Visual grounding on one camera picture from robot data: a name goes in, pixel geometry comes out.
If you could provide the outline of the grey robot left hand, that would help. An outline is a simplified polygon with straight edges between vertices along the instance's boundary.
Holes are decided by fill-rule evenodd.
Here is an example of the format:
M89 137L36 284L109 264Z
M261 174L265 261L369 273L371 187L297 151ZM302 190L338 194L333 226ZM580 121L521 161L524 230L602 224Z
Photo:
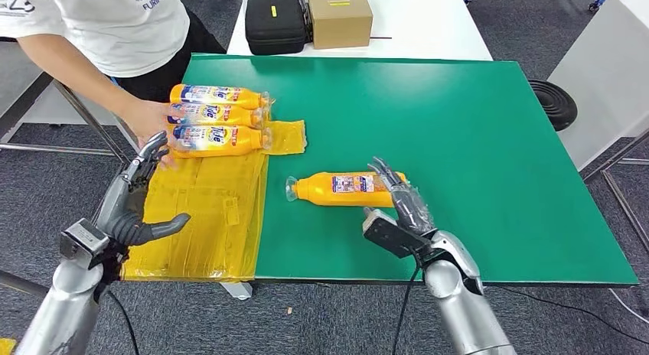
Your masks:
M168 221L143 221L149 182L163 156L168 153L165 131L153 135L126 168L113 179L99 210L100 231L124 246L141 246L180 232L190 220L180 213Z

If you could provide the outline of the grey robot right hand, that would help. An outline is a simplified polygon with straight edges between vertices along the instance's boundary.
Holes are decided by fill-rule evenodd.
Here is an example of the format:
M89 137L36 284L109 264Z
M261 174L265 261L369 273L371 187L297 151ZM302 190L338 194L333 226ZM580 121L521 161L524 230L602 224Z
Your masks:
M418 235L436 230L432 215L415 187L404 181L382 158L373 157L367 166L380 177L390 192L400 227Z

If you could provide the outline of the person's right hand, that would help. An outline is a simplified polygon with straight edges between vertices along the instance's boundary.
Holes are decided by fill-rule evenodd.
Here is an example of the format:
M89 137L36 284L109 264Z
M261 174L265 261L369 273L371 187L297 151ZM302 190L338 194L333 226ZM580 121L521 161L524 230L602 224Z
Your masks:
M114 106L114 113L126 124L139 149L159 132L168 129L168 117L181 118L182 113L170 104L127 96Z

